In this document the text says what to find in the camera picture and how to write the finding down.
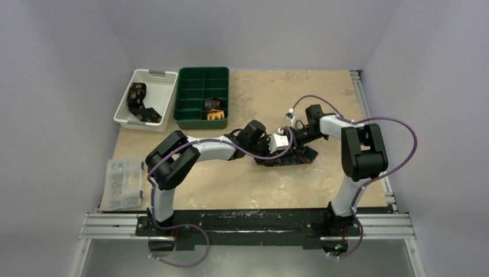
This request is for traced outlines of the navy floral tie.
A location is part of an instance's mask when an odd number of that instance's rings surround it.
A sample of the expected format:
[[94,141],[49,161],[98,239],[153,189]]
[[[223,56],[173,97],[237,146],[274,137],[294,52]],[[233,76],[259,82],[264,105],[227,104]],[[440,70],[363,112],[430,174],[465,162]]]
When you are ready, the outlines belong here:
[[293,147],[286,155],[273,160],[254,159],[259,166],[265,167],[283,167],[300,164],[310,164],[315,161],[318,152],[309,146]]

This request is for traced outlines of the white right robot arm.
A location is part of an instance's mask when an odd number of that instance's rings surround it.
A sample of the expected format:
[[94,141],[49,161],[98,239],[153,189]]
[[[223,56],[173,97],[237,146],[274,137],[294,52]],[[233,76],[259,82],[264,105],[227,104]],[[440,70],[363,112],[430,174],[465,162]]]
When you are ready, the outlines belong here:
[[379,177],[388,167],[382,132],[375,123],[354,123],[338,114],[324,113],[319,104],[306,108],[305,115],[307,124],[294,129],[298,145],[331,137],[341,143],[341,166],[345,177],[328,204],[322,223],[329,234],[337,235],[353,224],[368,181]]

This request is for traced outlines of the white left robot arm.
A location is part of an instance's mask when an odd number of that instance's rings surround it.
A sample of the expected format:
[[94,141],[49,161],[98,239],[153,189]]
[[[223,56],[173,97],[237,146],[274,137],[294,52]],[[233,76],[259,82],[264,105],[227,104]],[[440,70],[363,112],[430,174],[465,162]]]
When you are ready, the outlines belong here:
[[150,211],[153,218],[149,228],[158,236],[167,235],[172,228],[175,188],[187,177],[198,162],[236,160],[247,153],[270,156],[266,127],[259,121],[250,121],[244,129],[214,138],[195,138],[181,130],[172,132],[145,158],[148,177],[152,184]]

